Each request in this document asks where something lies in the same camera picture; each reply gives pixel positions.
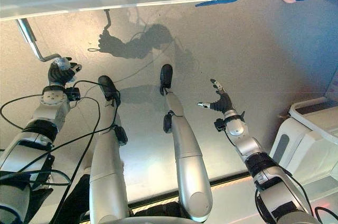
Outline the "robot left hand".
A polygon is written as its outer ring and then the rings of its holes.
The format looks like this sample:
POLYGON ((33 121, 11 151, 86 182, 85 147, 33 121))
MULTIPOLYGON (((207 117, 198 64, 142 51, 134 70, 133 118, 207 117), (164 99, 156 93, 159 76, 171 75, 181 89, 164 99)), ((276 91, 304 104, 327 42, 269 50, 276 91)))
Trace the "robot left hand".
POLYGON ((82 65, 72 62, 71 57, 56 58, 48 70, 48 81, 50 85, 65 86, 75 81, 75 75, 82 69, 82 65))

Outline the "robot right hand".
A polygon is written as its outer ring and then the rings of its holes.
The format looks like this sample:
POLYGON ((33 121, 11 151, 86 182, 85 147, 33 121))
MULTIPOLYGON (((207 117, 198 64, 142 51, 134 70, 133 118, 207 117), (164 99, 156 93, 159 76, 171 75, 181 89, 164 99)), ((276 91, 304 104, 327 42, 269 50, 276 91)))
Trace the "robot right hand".
POLYGON ((220 97, 219 100, 215 102, 198 102, 197 105, 202 108, 222 112, 223 114, 230 110, 234 110, 232 101, 224 87, 215 79, 210 79, 210 81, 220 97))

